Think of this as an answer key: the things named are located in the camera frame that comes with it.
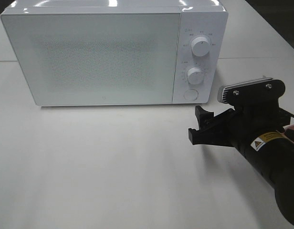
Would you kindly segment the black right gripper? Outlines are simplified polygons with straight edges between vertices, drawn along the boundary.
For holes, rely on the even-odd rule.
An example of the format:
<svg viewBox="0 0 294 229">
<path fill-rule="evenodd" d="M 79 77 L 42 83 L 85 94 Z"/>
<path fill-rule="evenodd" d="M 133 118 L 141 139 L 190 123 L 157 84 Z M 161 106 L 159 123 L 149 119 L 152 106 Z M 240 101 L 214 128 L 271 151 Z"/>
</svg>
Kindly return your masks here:
<svg viewBox="0 0 294 229">
<path fill-rule="evenodd" d="M 214 115 L 200 105 L 195 107 L 199 130 L 189 128 L 193 145 L 234 147 L 242 154 L 248 150 L 290 155 L 291 141 L 283 137 L 291 116 L 279 107 L 285 92 L 281 80 L 254 80 L 222 86 L 218 100 L 232 108 Z"/>
</svg>

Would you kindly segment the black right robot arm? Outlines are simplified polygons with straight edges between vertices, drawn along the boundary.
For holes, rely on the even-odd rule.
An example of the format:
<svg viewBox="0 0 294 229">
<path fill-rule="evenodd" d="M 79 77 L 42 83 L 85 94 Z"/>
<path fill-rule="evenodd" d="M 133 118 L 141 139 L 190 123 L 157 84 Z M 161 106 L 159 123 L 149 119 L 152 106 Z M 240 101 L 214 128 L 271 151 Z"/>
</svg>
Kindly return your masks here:
<svg viewBox="0 0 294 229">
<path fill-rule="evenodd" d="M 215 115 L 195 107 L 193 145 L 234 147 L 274 189 L 281 214 L 294 225 L 294 115 L 279 106 L 281 80 L 262 78 L 222 86 L 218 101 L 231 107 Z"/>
</svg>

